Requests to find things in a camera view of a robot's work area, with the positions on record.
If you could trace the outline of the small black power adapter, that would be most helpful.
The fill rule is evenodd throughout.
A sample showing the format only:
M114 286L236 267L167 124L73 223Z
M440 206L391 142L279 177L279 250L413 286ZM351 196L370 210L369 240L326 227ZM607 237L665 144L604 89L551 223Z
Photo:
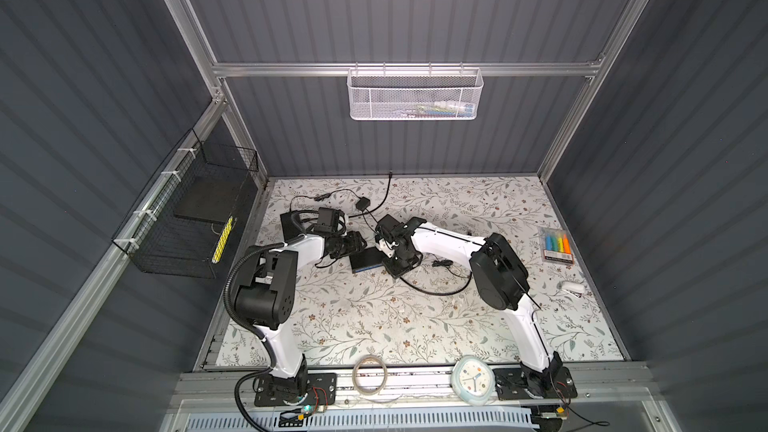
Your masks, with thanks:
M432 262L433 267L445 267L450 269L453 265L453 262L449 259L442 259L442 260L434 260Z

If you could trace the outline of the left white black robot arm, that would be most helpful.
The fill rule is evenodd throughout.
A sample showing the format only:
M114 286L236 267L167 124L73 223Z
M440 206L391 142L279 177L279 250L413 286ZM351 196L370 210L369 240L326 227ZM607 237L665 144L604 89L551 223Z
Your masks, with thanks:
M307 361L287 324L293 311L298 271L328 257L336 262L363 251L367 243L347 227L345 214L321 207L287 212L296 235L286 241L252 245L227 275L222 300L230 319L262 344L268 362L261 376L284 400L308 389Z

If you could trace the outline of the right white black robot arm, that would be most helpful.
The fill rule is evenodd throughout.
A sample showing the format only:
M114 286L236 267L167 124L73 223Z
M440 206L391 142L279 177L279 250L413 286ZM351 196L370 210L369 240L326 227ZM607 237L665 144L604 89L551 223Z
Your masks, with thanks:
M541 398L555 392L563 362L539 325L528 271L503 235L469 236L419 217L403 223L387 215L377 223L374 240L385 269L396 278L420 266L426 254L468 268L483 302L505 315L527 391Z

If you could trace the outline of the black power adapter left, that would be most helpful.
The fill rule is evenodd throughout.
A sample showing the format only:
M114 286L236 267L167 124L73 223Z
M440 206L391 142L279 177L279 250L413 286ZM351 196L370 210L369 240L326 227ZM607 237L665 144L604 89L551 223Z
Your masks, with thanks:
M370 203L371 201L367 197L361 197L356 202L355 208L360 212L365 212L369 208Z

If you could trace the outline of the floral table mat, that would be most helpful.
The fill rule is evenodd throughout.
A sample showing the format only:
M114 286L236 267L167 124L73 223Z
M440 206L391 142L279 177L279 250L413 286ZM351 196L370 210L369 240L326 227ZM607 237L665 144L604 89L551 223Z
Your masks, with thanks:
M366 240L390 214L422 217L455 232L507 238L529 273L536 313L547 341L567 362L618 361L622 352L594 292L562 291L563 281L586 283L577 264L545 261L540 229L558 228L554 207L534 176L386 179L280 179L260 221L258 243L282 239L280 215L329 206L348 214L361 197L373 213L350 219ZM515 362L518 348L501 313L468 282L466 268L433 267L432 256L404 280L384 269L354 274L347 261L325 260L298 274L289 322L314 366L351 365L376 355L390 365L447 364L472 354L488 362Z

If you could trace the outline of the clear tape roll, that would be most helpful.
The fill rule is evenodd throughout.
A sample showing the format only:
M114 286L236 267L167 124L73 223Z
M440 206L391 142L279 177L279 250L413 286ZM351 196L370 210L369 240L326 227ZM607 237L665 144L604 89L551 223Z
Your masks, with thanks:
M376 355L366 355L354 365L351 374L353 389L361 396L375 396L386 387L389 378L388 368L383 359Z

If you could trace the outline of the yellow black striped item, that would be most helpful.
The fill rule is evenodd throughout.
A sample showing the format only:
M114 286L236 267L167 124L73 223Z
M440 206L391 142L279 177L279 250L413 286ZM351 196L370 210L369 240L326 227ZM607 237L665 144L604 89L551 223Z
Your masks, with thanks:
M236 225L236 219L233 216L230 216L227 222L222 227L221 232L219 233L219 239L216 243L216 247L211 256L212 264L218 264L221 261L224 255L224 251L225 251L229 236L235 225Z

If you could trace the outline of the black flat box in basket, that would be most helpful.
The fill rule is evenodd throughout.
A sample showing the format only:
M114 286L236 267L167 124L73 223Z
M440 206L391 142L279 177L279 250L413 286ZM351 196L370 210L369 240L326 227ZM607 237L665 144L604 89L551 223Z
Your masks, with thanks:
M196 177L175 206L174 216L224 225L232 215L240 189L236 181Z

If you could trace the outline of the white round clock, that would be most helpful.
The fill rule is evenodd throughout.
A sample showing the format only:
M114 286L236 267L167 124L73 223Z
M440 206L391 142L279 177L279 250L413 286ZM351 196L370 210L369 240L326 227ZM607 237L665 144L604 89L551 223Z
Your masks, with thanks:
M495 376L480 358L465 355L454 365L450 384L460 400L472 406L482 406L489 402L495 391Z

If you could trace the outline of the highlighter marker pack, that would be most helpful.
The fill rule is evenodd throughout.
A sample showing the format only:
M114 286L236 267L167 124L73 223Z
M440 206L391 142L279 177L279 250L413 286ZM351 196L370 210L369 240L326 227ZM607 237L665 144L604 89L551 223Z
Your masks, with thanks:
M541 255L545 261L571 265L575 258L567 233L562 229L540 229Z

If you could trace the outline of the small white cylinder object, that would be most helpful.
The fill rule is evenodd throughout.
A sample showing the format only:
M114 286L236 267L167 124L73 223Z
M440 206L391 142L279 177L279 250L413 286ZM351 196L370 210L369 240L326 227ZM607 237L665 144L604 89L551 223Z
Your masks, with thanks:
M572 281L563 281L559 284L559 286L562 291L568 292L575 296L582 297L583 295L586 294L586 287L581 283L572 282Z

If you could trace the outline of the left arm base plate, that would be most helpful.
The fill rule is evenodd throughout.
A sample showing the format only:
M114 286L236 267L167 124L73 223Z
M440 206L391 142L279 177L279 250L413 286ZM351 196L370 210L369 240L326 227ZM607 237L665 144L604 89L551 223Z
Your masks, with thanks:
M253 405L257 407L326 406L335 403L338 375L309 373L292 379L271 375L254 380Z

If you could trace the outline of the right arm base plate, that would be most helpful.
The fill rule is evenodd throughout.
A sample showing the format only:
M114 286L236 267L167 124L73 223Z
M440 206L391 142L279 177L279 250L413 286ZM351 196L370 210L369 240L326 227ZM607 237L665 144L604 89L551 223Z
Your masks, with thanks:
M553 399L578 397L578 391L568 368L561 366L554 376L530 372L522 367L492 369L495 389L500 400Z

